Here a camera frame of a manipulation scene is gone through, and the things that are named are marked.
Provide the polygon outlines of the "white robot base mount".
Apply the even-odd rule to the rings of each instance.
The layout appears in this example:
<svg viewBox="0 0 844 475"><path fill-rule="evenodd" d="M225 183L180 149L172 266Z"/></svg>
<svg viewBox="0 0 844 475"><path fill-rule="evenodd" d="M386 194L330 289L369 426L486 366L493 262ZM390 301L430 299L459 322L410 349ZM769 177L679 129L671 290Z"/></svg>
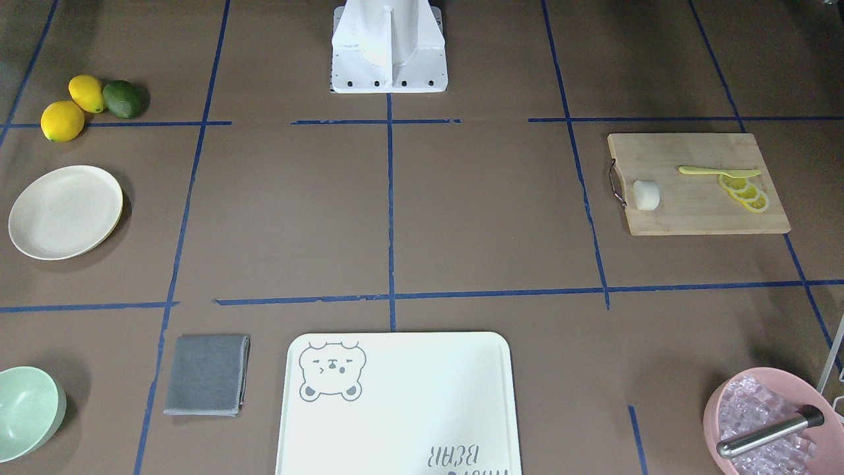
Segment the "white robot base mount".
<svg viewBox="0 0 844 475"><path fill-rule="evenodd" d="M446 91L441 9L428 1L347 1L334 9L330 90L337 94Z"/></svg>

